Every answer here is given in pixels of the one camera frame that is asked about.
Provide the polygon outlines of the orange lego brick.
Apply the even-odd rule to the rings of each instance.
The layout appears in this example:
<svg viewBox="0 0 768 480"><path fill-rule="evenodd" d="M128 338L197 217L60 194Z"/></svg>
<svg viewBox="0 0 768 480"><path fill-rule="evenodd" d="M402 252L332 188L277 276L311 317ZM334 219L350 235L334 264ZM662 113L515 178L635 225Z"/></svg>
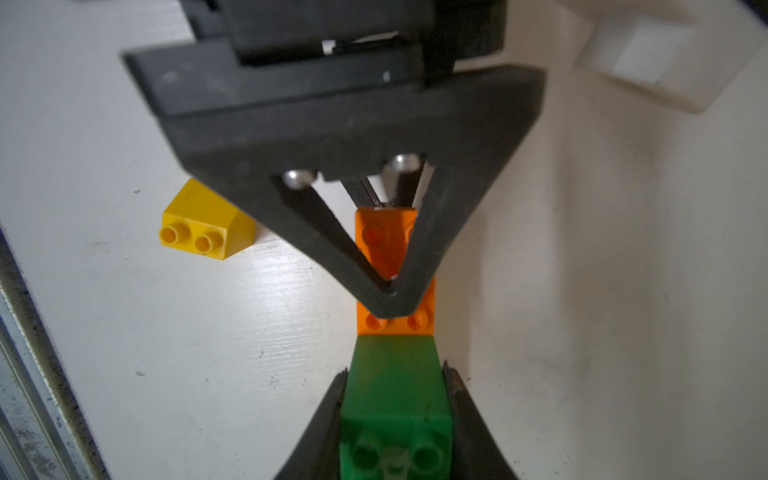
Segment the orange lego brick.
<svg viewBox="0 0 768 480"><path fill-rule="evenodd" d="M413 208L359 208L355 212L355 243L385 280L400 273L418 212ZM410 315L382 319L357 303L357 335L433 336L436 279Z"/></svg>

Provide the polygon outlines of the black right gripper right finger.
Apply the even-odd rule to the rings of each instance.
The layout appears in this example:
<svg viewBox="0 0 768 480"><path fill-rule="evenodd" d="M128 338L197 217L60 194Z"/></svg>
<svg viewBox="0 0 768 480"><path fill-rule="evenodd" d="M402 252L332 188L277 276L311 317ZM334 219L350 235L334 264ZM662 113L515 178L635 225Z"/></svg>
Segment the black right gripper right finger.
<svg viewBox="0 0 768 480"><path fill-rule="evenodd" d="M457 369L445 362L443 377L453 419L450 479L518 480L504 458Z"/></svg>

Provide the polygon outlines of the green lego brick square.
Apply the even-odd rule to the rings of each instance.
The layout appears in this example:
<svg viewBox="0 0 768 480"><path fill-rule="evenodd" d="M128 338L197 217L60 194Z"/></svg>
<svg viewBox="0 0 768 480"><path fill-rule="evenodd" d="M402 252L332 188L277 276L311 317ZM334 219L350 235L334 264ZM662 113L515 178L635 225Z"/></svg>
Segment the green lego brick square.
<svg viewBox="0 0 768 480"><path fill-rule="evenodd" d="M341 406L343 479L447 479L453 418L431 336L357 338Z"/></svg>

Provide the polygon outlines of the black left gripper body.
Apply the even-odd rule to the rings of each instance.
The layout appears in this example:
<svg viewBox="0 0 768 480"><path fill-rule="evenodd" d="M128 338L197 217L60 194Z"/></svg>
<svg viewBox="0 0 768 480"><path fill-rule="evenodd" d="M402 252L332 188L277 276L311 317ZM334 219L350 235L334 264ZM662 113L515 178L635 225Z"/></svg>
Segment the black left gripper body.
<svg viewBox="0 0 768 480"><path fill-rule="evenodd" d="M185 1L193 38L127 51L152 112L178 117L420 84L502 49L503 1Z"/></svg>

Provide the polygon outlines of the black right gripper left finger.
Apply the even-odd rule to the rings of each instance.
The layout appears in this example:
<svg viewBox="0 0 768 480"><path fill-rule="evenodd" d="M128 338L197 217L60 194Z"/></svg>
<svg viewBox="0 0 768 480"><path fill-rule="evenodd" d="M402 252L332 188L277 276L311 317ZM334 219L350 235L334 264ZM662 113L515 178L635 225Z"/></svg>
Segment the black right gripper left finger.
<svg viewBox="0 0 768 480"><path fill-rule="evenodd" d="M338 373L287 461L275 476L283 479L340 479L341 406L348 371Z"/></svg>

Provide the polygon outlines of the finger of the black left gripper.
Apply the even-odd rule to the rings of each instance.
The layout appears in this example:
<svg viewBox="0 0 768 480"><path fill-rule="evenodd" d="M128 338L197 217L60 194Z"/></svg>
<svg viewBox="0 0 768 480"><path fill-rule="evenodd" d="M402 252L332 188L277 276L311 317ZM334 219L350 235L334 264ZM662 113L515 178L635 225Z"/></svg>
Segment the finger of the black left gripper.
<svg viewBox="0 0 768 480"><path fill-rule="evenodd" d="M543 70L504 65L426 88L390 86L164 119L184 170L324 267L374 315L409 315L450 245L536 122ZM400 154L433 168L405 261L382 278L319 195L290 170L328 181L379 174Z"/></svg>

